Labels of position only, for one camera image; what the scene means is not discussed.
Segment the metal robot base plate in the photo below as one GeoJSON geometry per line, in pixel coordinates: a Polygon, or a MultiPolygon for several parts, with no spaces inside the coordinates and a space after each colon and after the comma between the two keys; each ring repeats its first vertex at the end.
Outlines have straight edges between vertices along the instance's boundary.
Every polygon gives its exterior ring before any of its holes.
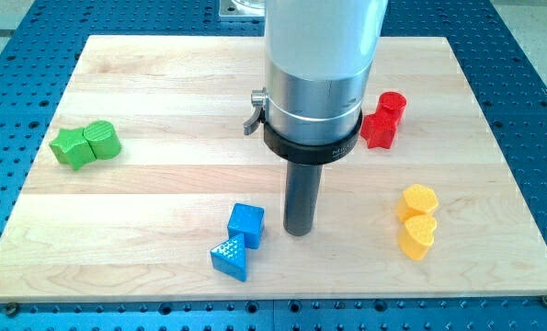
{"type": "Polygon", "coordinates": [[[265,15],[265,0],[220,0],[219,20],[235,21],[262,21],[265,15]]]}

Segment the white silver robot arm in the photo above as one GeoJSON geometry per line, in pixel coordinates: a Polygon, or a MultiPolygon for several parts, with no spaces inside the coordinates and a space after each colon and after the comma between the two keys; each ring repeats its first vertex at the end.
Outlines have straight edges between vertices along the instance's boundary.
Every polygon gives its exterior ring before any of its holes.
{"type": "Polygon", "coordinates": [[[278,156],[308,166],[353,148],[388,0],[267,0],[266,83],[244,133],[264,129],[278,156]]]}

